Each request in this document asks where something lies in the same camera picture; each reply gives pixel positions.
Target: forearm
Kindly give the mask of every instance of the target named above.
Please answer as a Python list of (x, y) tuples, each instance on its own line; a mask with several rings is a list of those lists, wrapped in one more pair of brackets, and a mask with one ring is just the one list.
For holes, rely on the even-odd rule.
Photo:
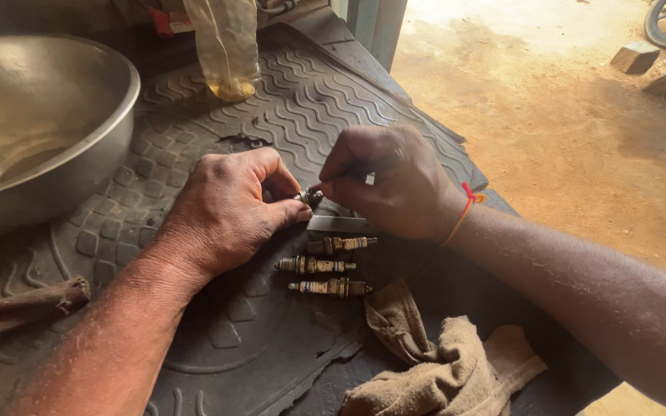
[(143, 414), (189, 300), (144, 282), (180, 273), (146, 258), (128, 265), (35, 375), (12, 414)]
[(666, 272), (474, 206), (450, 247), (546, 310), (620, 377), (666, 404)]

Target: sandy ground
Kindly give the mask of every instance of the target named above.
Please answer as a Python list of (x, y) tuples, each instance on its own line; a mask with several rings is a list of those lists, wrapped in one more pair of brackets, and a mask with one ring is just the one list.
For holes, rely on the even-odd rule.
[[(666, 268), (666, 109), (608, 63), (643, 0), (410, 0), (392, 76), (524, 217)], [(666, 58), (666, 51), (661, 58)], [(662, 415), (624, 384), (587, 409)]]

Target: red thread bracelet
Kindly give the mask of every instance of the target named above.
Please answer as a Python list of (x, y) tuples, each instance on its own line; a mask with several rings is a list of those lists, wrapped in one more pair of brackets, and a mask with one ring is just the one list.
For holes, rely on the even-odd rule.
[(467, 192), (467, 204), (464, 206), (464, 210), (462, 210), (462, 214), (459, 216), (457, 225), (454, 226), (454, 229), (449, 234), (449, 238), (447, 238), (446, 241), (444, 241), (441, 244), (441, 247), (446, 247), (446, 244), (450, 243), (451, 239), (454, 238), (454, 235), (457, 233), (459, 226), (462, 225), (462, 222), (464, 222), (464, 218), (466, 218), (472, 203), (484, 202), (487, 199), (487, 196), (485, 194), (472, 193), (471, 190), (469, 189), (469, 185), (467, 185), (466, 182), (462, 182), (462, 188), (464, 188), (464, 190)]

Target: stainless steel bowl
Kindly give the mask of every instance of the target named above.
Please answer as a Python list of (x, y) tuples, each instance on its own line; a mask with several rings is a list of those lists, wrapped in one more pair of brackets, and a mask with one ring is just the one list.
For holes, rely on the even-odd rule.
[(122, 164), (138, 71), (101, 44), (0, 37), (0, 231), (79, 205)]

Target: cloth rag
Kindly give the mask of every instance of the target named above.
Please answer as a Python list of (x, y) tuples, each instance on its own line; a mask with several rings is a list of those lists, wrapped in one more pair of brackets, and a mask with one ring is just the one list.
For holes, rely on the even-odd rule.
[(499, 326), (483, 344), (467, 316), (426, 337), (404, 280), (365, 299), (366, 321), (387, 348), (413, 367), (382, 372), (346, 393), (341, 416), (508, 416), (511, 394), (546, 370), (517, 325)]

